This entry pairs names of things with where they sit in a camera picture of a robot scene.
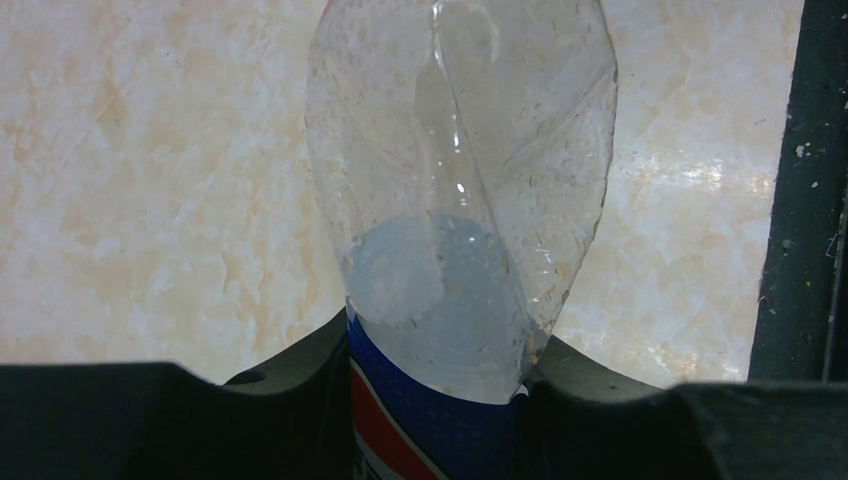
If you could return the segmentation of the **clear bottle blue label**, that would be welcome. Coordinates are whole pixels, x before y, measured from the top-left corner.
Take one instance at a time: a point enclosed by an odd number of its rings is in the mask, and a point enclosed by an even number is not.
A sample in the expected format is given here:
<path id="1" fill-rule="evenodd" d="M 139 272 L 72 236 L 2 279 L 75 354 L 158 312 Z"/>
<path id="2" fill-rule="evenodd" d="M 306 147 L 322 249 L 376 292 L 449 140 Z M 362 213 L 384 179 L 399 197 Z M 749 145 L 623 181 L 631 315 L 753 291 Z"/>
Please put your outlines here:
<path id="1" fill-rule="evenodd" d="M 602 215 L 597 1 L 331 1 L 305 134 L 345 286 L 356 479 L 507 479 Z"/>

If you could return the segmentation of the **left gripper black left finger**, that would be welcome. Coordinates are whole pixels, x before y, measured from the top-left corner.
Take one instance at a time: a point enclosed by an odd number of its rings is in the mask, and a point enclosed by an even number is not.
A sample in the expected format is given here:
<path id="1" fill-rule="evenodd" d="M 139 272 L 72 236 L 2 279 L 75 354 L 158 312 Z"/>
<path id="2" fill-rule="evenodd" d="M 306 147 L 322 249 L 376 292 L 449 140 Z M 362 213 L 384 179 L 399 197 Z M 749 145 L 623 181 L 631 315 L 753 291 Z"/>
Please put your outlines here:
<path id="1" fill-rule="evenodd" d="M 346 479 L 346 322 L 212 384 L 169 362 L 5 365 L 5 479 Z"/>

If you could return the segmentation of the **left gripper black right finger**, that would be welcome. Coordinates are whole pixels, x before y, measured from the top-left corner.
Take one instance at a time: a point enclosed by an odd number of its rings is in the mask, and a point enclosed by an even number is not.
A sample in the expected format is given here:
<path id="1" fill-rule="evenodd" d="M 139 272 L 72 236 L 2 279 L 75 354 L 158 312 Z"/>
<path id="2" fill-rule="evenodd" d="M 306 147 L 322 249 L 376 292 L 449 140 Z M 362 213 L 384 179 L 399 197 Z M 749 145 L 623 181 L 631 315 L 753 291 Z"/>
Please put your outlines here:
<path id="1" fill-rule="evenodd" d="M 521 479 L 843 479 L 845 383 L 656 388 L 552 338 L 519 423 Z"/>

